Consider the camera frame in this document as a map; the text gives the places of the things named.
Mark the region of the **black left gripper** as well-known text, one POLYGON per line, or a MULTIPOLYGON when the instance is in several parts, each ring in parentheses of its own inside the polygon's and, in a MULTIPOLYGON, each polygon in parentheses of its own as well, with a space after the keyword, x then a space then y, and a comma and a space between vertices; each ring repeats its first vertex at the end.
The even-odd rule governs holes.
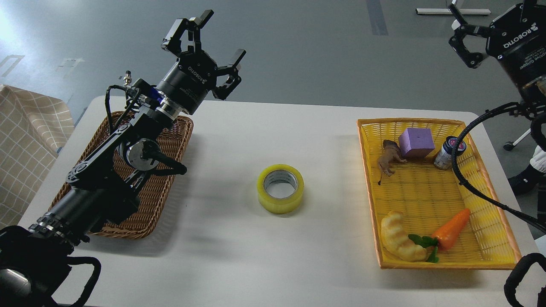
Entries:
POLYGON ((217 68, 216 62, 202 49, 200 31, 213 14, 214 11, 208 9, 199 17, 176 19, 161 44, 161 48, 173 54, 177 61, 156 89, 189 115, 195 113, 209 91, 212 90, 216 99, 226 100, 241 83, 239 64, 247 54, 246 50, 236 50, 226 66, 217 68), (186 51, 182 49, 184 33, 193 43, 186 51), (226 81, 216 86, 217 77, 225 75, 226 81))

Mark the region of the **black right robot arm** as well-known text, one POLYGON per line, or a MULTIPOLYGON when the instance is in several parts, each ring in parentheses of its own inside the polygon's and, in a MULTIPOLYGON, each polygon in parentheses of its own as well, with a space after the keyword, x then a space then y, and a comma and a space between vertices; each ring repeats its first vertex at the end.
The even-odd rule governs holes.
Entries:
POLYGON ((545 148, 546 8, 536 0, 515 4, 488 26, 469 24, 454 3, 448 10, 458 21, 449 45, 469 68, 495 58, 521 96, 508 110, 531 120, 531 136, 545 148))

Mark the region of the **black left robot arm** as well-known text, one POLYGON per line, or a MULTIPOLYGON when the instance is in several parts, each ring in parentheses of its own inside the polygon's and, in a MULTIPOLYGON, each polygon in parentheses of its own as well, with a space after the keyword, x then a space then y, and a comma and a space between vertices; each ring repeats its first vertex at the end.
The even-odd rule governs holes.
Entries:
POLYGON ((139 79, 122 88, 122 117, 138 109, 126 124, 122 119, 113 122, 107 89, 108 138, 67 174, 70 191, 29 228, 2 229, 3 307, 56 307, 53 293, 72 267, 89 264, 93 272, 73 303, 84 306, 102 265, 94 257, 71 256, 74 247, 88 242, 87 234, 99 231, 105 222, 120 224, 134 214, 138 194, 152 175, 186 173, 185 165, 162 153, 158 136, 174 126, 180 113, 195 113, 209 92, 226 99, 241 82, 238 65, 246 54, 238 49, 232 62, 220 67, 202 49, 200 32, 212 15, 209 9, 199 17, 175 20, 161 47, 176 56, 176 63, 158 85, 139 79))

